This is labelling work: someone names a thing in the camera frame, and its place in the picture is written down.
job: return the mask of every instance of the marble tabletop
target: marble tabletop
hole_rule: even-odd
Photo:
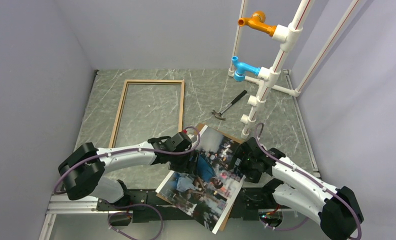
[[[226,69],[118,69],[98,72],[84,114],[76,148],[93,142],[98,148],[109,145],[124,80],[184,80],[185,96],[183,127],[205,123],[226,134],[240,138],[242,114],[248,114],[249,95],[255,95],[257,85],[236,82]],[[277,83],[288,87],[286,78]],[[248,94],[223,116],[226,121],[213,117],[212,110],[233,100],[243,90]],[[116,140],[116,147],[135,145],[152,137],[172,136],[177,132],[180,87],[175,85],[131,85],[128,88],[124,111]],[[305,137],[297,116],[294,99],[272,90],[265,109],[257,116],[264,122],[261,137],[267,147],[286,153],[308,172],[313,165],[305,144]],[[106,174],[111,179],[121,179],[130,189],[155,189],[169,172],[165,165],[129,167]],[[244,187],[261,187],[270,180],[265,174],[260,183],[246,182]]]

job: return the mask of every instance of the orange faucet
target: orange faucet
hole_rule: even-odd
[[[262,11],[256,11],[252,14],[252,17],[239,18],[238,25],[240,27],[248,25],[250,28],[267,33],[272,37],[276,30],[276,26],[267,25],[264,21],[265,14]]]

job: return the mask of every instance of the blue tap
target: blue tap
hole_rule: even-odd
[[[232,63],[236,68],[233,78],[238,82],[245,80],[245,72],[251,72],[256,76],[260,73],[260,67],[254,67],[244,62],[238,62],[237,56],[232,57]]]

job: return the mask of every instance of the empty wooden frame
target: empty wooden frame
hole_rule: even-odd
[[[115,115],[114,127],[112,128],[111,139],[109,141],[109,147],[115,146],[115,141],[118,135],[118,128],[120,126],[121,116],[123,114],[124,103],[126,100],[127,90],[130,84],[143,84],[143,85],[180,85],[180,102],[179,102],[179,125],[177,131],[182,130],[183,124],[183,101],[184,101],[184,80],[125,80],[123,91],[121,92],[120,103],[118,104],[117,114]]]

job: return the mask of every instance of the printed photo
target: printed photo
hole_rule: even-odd
[[[227,170],[239,143],[208,126],[200,134],[196,174],[171,171],[157,192],[215,234],[245,177],[236,169]]]

